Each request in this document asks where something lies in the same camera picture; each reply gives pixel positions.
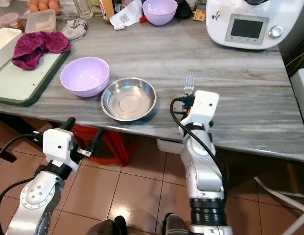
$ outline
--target metal bowl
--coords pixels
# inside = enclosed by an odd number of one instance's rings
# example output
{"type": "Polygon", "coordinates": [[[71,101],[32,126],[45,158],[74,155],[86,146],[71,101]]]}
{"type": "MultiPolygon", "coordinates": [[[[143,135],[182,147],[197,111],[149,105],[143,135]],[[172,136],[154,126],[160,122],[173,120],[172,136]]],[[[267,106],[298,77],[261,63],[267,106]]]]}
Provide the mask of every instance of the metal bowl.
{"type": "Polygon", "coordinates": [[[155,106],[156,92],[151,84],[136,78],[122,78],[102,93],[101,106],[118,121],[134,121],[146,116],[155,106]]]}

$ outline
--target red stool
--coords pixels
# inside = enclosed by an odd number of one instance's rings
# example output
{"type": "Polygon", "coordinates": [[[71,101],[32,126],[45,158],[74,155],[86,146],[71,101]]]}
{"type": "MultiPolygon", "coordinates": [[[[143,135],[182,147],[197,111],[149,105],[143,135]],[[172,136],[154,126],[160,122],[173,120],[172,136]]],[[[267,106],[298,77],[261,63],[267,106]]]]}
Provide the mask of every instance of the red stool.
{"type": "MultiPolygon", "coordinates": [[[[94,136],[98,132],[97,128],[85,127],[74,125],[72,132],[79,144],[79,147],[82,149],[87,149],[83,140],[93,140],[94,136]]],[[[138,146],[139,139],[135,138],[134,141],[130,144],[129,148],[126,149],[121,136],[116,131],[106,130],[105,134],[102,136],[102,140],[107,143],[109,148],[114,154],[114,158],[104,159],[99,157],[90,157],[91,160],[99,164],[119,164],[121,166],[126,166],[130,163],[130,155],[135,151],[138,146]]]]}

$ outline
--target green cutting board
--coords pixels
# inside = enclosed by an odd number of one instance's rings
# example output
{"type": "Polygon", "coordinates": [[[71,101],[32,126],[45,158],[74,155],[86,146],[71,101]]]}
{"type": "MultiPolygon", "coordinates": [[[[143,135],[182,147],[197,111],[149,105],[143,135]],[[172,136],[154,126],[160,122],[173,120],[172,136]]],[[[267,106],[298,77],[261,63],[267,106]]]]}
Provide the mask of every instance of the green cutting board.
{"type": "Polygon", "coordinates": [[[7,62],[0,69],[0,103],[25,107],[34,104],[69,54],[44,54],[32,71],[7,62]]]}

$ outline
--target metal fork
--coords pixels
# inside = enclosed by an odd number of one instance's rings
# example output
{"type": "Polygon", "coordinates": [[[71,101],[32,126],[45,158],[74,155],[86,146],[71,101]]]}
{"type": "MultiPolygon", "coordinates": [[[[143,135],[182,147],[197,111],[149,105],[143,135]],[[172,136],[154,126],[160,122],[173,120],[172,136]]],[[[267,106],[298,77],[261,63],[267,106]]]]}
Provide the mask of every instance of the metal fork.
{"type": "Polygon", "coordinates": [[[194,79],[195,79],[195,72],[193,70],[189,71],[186,78],[186,85],[185,85],[185,94],[191,95],[194,89],[194,79]]]}

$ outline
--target table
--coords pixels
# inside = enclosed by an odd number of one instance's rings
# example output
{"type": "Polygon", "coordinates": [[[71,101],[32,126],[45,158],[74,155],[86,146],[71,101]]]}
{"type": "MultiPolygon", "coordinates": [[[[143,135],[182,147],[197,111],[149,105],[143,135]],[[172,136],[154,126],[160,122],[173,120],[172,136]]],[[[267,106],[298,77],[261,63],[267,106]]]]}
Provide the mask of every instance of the table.
{"type": "MultiPolygon", "coordinates": [[[[66,22],[58,22],[58,29],[66,22]]],[[[114,31],[93,19],[82,40],[72,43],[70,56],[41,98],[32,106],[0,103],[0,113],[182,140],[169,113],[169,104],[181,96],[189,70],[196,73],[195,90],[219,93],[210,129],[217,148],[304,162],[304,125],[278,47],[262,51],[234,49],[214,43],[205,24],[172,20],[165,26],[137,23],[114,31]],[[118,122],[104,114],[100,96],[77,97],[60,83],[62,69],[84,56],[104,59],[110,83],[139,77],[157,93],[153,111],[134,122],[118,122]]]]}

